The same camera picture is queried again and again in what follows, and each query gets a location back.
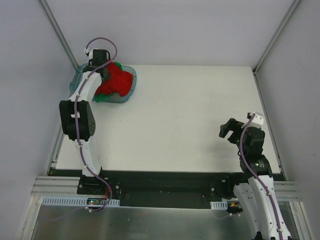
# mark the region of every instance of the red cloth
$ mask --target red cloth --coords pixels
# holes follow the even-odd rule
[[[111,62],[106,66],[110,78],[104,81],[95,91],[95,94],[113,94],[117,93],[121,97],[127,95],[132,86],[133,76],[127,71],[122,71]]]

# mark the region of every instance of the white table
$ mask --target white table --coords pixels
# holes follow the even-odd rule
[[[104,170],[242,172],[237,146],[218,134],[229,118],[246,122],[247,112],[263,113],[250,67],[131,67],[137,83],[126,103],[91,103]],[[279,173],[266,123],[262,129],[263,153]],[[56,168],[82,169],[68,137]]]

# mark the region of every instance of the metal frame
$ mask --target metal frame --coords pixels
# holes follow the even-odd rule
[[[71,64],[75,69],[78,68],[78,63],[47,3],[46,0],[38,0],[50,25],[52,26],[53,31],[55,32],[59,42],[63,50],[65,51],[67,57],[69,58]],[[301,0],[294,0],[288,9],[287,13],[283,17],[281,23],[276,29],[274,35],[272,36],[270,42],[268,43],[265,51],[263,52],[261,58],[259,59],[256,66],[253,68],[253,75],[256,82],[257,90],[261,99],[263,111],[265,113],[265,119],[267,121],[271,140],[273,147],[276,151],[276,155],[278,157],[278,163],[280,169],[282,169],[283,175],[285,174],[284,169],[282,168],[281,160],[279,157],[278,149],[275,143],[274,135],[272,132],[272,128],[270,126],[268,111],[265,105],[265,101],[259,87],[259,83],[257,80],[257,72],[260,70],[263,65],[265,59],[269,55],[270,51],[273,49],[277,39],[281,35],[283,29],[287,25],[288,21],[292,17],[293,13],[296,11],[299,6]],[[79,182],[79,177],[63,177],[63,176],[47,176],[53,174],[57,159],[59,156],[60,148],[63,141],[63,132],[61,126],[59,127],[57,138],[54,143],[54,147],[52,153],[50,154],[50,163],[47,168],[46,176],[39,176],[35,180],[34,187],[32,189],[32,193],[29,199],[29,203],[27,206],[27,210],[25,212],[22,226],[18,232],[18,239],[29,240],[32,237],[33,230],[35,227],[36,219],[38,217],[39,209],[42,203],[44,196],[69,196],[69,197],[78,197],[77,187]],[[294,221],[297,227],[297,231],[300,239],[303,240],[311,240],[314,239],[311,233],[311,228],[308,222],[308,219],[305,214],[305,209],[302,203],[302,196],[297,188],[297,184],[295,182],[289,181],[275,181],[274,182],[275,193],[278,201],[290,202],[290,206],[293,212]],[[94,197],[92,195],[86,195],[82,197]],[[229,201],[236,201],[236,198],[232,198]]]

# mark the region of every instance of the wall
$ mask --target wall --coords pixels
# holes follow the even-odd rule
[[[124,64],[251,66],[293,0],[48,0],[79,64],[79,49],[111,38]],[[108,48],[105,42],[92,44]]]
[[[320,235],[320,1],[303,0],[257,79],[289,180]]]
[[[0,33],[0,239],[11,240],[47,167],[74,69],[36,0],[0,1]]]

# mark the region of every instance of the plastic bin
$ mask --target plastic bin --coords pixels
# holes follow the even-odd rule
[[[75,93],[75,91],[77,90],[77,87],[80,84],[80,81],[82,79],[82,71],[84,70],[86,65],[87,64],[83,64],[83,65],[79,66],[78,69],[75,71],[74,77],[73,77],[72,82],[70,83],[70,86],[69,86],[72,94]],[[132,67],[129,67],[129,66],[122,65],[122,70],[132,74],[132,86],[131,86],[128,94],[125,96],[120,96],[118,93],[114,93],[114,94],[104,98],[103,100],[99,100],[98,102],[122,104],[122,103],[125,103],[126,101],[128,101],[128,99],[133,94],[133,92],[136,88],[137,73]]]

